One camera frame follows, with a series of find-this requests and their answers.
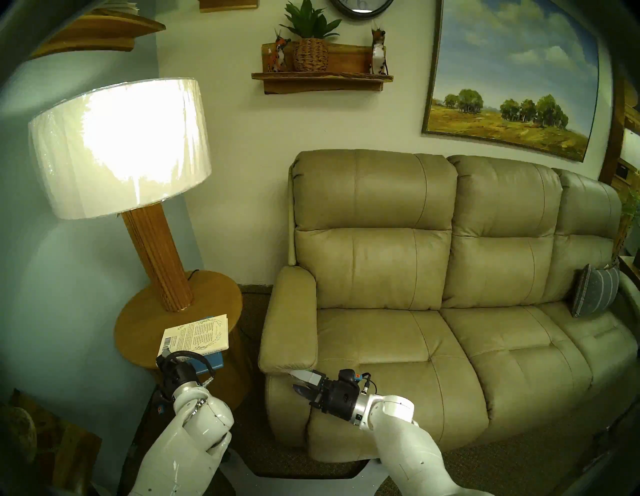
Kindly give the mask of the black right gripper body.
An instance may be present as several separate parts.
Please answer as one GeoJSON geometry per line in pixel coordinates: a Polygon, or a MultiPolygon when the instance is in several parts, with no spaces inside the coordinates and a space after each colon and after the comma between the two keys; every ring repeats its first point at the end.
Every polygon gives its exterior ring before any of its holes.
{"type": "Polygon", "coordinates": [[[321,410],[322,413],[351,421],[358,398],[358,376],[339,376],[337,380],[325,377],[322,386],[317,388],[315,401],[311,401],[311,407],[321,410]]]}

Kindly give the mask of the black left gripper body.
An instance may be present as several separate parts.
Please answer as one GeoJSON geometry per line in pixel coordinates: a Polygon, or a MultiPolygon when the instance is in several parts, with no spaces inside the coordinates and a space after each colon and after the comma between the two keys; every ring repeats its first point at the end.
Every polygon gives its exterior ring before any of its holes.
{"type": "Polygon", "coordinates": [[[159,398],[171,399],[174,392],[181,386],[195,382],[201,385],[195,368],[188,361],[180,361],[179,357],[195,359],[201,362],[199,354],[168,354],[157,357],[157,367],[162,375],[162,382],[159,386],[159,398]]]}

